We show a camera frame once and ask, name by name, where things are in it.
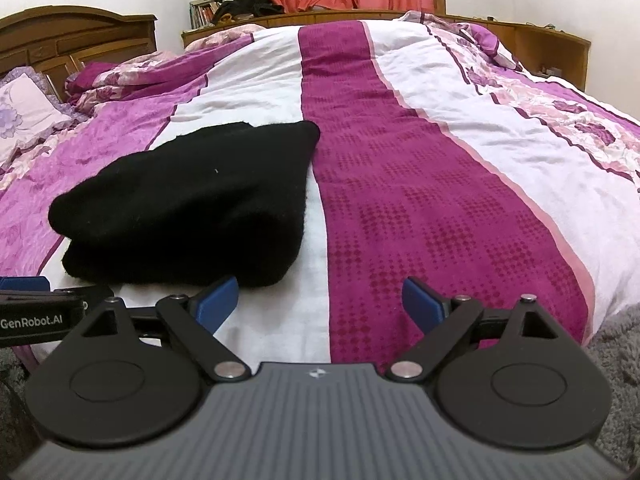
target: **comforter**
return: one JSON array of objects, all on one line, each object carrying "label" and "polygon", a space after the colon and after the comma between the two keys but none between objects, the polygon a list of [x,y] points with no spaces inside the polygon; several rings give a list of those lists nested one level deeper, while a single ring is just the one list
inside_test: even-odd
[{"label": "comforter", "polygon": [[[253,368],[388,364],[422,336],[401,306],[409,275],[496,308],[536,294],[578,342],[640,298],[640,124],[530,75],[484,29],[408,13],[146,63],[92,78],[78,99],[90,124],[0,191],[0,275],[75,285],[49,204],[119,156],[204,126],[311,120],[321,139],[298,259],[243,291],[216,333]],[[195,292],[115,290],[129,306]]]}]

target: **blue gripper pad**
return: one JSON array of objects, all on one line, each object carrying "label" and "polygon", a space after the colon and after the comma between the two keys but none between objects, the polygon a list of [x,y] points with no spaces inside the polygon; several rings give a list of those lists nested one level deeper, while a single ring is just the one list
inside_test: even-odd
[{"label": "blue gripper pad", "polygon": [[44,276],[0,276],[0,290],[49,292],[50,287]]},{"label": "blue gripper pad", "polygon": [[449,315],[445,298],[414,277],[402,284],[402,307],[424,335]]},{"label": "blue gripper pad", "polygon": [[189,312],[210,334],[225,322],[238,305],[240,290],[233,277],[223,278],[189,300]]}]

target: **wooden furniture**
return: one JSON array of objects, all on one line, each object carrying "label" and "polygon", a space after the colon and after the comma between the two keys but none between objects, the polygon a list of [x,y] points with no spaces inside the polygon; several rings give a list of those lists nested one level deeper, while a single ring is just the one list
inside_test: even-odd
[{"label": "wooden furniture", "polygon": [[[320,10],[280,14],[266,18],[255,18],[244,22],[233,22],[218,27],[205,27],[182,34],[182,42],[187,46],[192,41],[204,38],[219,30],[236,27],[244,23],[256,23],[263,27],[283,27],[285,25],[311,25],[313,23],[338,22],[340,20],[392,20],[404,12],[394,10]],[[542,67],[559,68],[562,78],[584,90],[587,81],[587,62],[591,42],[559,30],[523,25],[521,23],[489,22],[477,18],[449,16],[441,18],[450,22],[479,23],[492,31],[530,72],[539,72]]]},{"label": "wooden furniture", "polygon": [[76,6],[35,7],[0,19],[0,78],[31,65],[65,100],[64,82],[89,61],[123,62],[156,50],[156,17]]}]

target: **wooden shelf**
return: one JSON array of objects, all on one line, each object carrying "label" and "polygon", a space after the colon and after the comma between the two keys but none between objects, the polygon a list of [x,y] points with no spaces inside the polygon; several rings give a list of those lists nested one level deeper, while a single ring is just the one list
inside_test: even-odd
[{"label": "wooden shelf", "polygon": [[[219,30],[255,23],[266,28],[286,25],[313,25],[314,23],[339,22],[341,20],[392,20],[404,12],[395,10],[319,10],[279,14],[255,18],[244,22],[233,22],[217,27],[204,27],[182,33],[184,46],[205,38]],[[562,78],[584,90],[587,81],[587,65],[591,42],[572,34],[551,28],[536,27],[523,23],[490,22],[464,16],[440,15],[450,22],[479,23],[492,31],[530,72],[539,72],[542,67],[559,68]]]}]

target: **black sweater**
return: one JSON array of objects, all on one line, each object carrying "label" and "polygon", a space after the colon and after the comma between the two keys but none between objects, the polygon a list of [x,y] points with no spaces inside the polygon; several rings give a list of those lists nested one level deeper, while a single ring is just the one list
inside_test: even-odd
[{"label": "black sweater", "polygon": [[318,127],[202,128],[112,162],[49,209],[63,265],[95,283],[279,281],[298,256]]}]

